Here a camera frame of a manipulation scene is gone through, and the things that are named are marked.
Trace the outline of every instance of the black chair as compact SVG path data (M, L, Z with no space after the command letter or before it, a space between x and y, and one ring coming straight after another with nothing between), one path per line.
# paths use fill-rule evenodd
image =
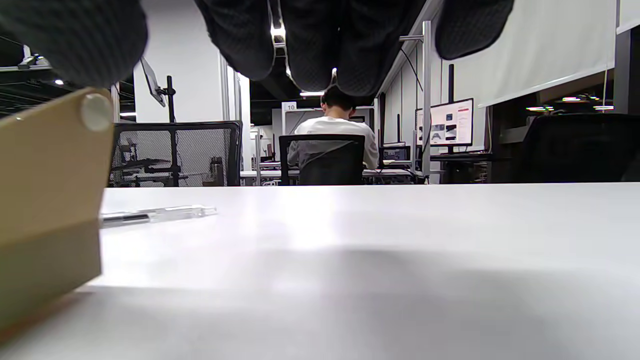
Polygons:
M242 123L115 124L110 187L240 186Z
M279 142L280 185L290 185L288 158L293 142L296 142L295 151L301 161L300 185L362 184L363 135L283 135Z
M531 124L514 159L514 183L621 181L640 149L640 117L547 115Z

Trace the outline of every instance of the tan box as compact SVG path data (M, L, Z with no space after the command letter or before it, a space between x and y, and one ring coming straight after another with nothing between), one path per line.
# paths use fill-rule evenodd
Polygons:
M88 88L0 120L0 333L100 274L112 113Z

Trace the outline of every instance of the person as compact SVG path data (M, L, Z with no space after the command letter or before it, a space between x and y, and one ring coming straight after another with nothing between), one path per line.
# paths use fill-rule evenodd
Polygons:
M368 169L378 167L378 147L375 142L373 130L367 124L349 121L355 113L355 99L347 95L332 85L320 99L320 106L324 111L323 117L309 119L300 124L294 131L296 135L306 134L344 134L344 135L364 135L364 157L363 162ZM314 152L318 147L323 147L323 152L329 152L336 148L335 144L315 144ZM308 159L301 159L304 156L295 142L289 146L287 162L291 166L303 166Z

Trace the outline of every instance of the white table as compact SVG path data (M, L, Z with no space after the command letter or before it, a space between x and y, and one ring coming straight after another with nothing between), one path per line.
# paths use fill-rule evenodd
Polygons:
M107 189L104 274L32 359L640 358L640 184Z
M297 176L300 174L299 170L289 170L290 176ZM362 176L365 177L388 177L388 176L413 176L414 174L419 175L420 172L413 173L407 170L402 169L392 169L386 168L382 170L363 170ZM247 170L240 171L240 177L242 178L255 178L257 176L257 172L255 170ZM261 177L270 177L270 178L280 178L282 176L282 172L280 170L261 170Z

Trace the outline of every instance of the pen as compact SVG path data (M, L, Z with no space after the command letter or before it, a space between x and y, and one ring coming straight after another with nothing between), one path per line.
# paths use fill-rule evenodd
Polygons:
M216 208L202 205L177 206L174 208L156 208L136 211L105 213L100 216L102 228L124 225L144 224L147 222L164 222L202 218L217 214Z

